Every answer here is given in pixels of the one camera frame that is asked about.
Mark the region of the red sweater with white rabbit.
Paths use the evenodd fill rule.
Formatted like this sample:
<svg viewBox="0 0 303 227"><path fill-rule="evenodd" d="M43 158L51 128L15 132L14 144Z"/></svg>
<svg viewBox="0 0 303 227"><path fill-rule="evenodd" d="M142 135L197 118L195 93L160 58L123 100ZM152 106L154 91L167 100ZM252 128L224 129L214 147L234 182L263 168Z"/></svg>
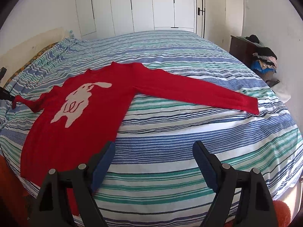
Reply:
<svg viewBox="0 0 303 227"><path fill-rule="evenodd" d="M37 100L16 96L39 117L22 148L20 174L40 186L50 169L74 169L114 141L136 94L258 114L254 97L204 80L151 70L141 63L111 63L67 79Z"/></svg>

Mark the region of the orange floral bed sheet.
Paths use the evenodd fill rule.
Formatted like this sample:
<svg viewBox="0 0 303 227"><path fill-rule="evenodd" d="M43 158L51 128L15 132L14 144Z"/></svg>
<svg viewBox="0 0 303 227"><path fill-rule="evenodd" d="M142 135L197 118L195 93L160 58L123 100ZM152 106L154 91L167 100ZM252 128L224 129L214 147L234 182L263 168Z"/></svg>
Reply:
<svg viewBox="0 0 303 227"><path fill-rule="evenodd" d="M4 84L3 88L6 88L7 85L22 71L24 71L30 64L32 64L36 59L38 59L39 57L41 57L46 51L48 51L49 49L51 49L53 46L55 46L58 42L52 43L44 48L42 48L41 51L39 51L31 60L29 60L26 64L24 64L21 68L19 68L19 70L17 70L10 78L8 78L8 80L6 81L6 83Z"/></svg>

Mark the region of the blue green striped bedspread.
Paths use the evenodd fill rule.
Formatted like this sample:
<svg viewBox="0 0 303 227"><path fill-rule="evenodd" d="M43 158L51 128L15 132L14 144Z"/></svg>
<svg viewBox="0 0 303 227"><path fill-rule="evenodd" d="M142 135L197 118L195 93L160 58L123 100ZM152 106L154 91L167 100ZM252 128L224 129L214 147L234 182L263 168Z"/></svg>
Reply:
<svg viewBox="0 0 303 227"><path fill-rule="evenodd" d="M71 77L114 62L141 63L254 97L259 113L136 94L113 141L112 164L94 193L109 226L199 226L215 195L193 157L197 140L237 170L257 168L273 199L298 181L302 136L284 103L243 63L191 32L66 38L19 73L6 90L37 100ZM40 186L21 176L20 158L38 117L23 103L14 107L1 101L1 155L33 196Z"/></svg>

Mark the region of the cream padded headboard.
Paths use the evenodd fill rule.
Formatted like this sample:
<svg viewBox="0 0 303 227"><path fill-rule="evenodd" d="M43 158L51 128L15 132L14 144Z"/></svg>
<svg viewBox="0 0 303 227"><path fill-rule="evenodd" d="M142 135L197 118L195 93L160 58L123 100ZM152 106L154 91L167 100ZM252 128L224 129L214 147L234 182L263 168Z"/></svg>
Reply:
<svg viewBox="0 0 303 227"><path fill-rule="evenodd" d="M1 56L1 68L4 67L7 69L6 73L12 72L13 74L31 60L42 48L68 37L69 32L63 27L40 33L3 54Z"/></svg>

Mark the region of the dark wooden nightstand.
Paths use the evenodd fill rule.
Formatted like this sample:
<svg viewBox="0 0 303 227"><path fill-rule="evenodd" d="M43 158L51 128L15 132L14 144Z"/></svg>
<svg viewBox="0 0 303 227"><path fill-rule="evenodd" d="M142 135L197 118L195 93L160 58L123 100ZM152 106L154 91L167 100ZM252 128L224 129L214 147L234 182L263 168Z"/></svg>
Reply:
<svg viewBox="0 0 303 227"><path fill-rule="evenodd" d="M253 53L257 50L257 46L250 41L241 37L231 35L231 43L229 53L246 65L251 67L253 61Z"/></svg>

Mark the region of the white pillow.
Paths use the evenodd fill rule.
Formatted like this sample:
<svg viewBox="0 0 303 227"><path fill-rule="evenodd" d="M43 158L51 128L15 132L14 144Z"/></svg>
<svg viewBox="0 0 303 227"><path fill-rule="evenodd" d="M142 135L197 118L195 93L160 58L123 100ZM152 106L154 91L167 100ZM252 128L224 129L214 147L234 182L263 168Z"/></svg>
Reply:
<svg viewBox="0 0 303 227"><path fill-rule="evenodd" d="M282 82L275 84L271 89L283 103L287 103L291 99L290 93Z"/></svg>

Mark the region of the white built-in wardrobe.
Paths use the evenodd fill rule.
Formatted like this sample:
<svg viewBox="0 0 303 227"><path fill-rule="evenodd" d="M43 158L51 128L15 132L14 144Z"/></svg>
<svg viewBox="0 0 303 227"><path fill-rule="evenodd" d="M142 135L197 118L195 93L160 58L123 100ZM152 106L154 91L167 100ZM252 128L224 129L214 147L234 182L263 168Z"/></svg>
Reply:
<svg viewBox="0 0 303 227"><path fill-rule="evenodd" d="M76 0L84 40L152 30L196 31L196 0Z"/></svg>

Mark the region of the pile of assorted clothes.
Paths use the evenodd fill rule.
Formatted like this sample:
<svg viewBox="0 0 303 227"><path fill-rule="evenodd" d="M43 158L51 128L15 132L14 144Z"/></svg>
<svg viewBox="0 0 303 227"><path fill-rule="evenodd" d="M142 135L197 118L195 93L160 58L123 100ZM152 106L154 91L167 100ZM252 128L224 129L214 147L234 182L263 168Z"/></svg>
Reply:
<svg viewBox="0 0 303 227"><path fill-rule="evenodd" d="M273 77L277 70L277 56L268 47L265 47L256 35L250 35L245 39L253 43L257 48L252 54L251 70L255 72L269 87L279 83Z"/></svg>

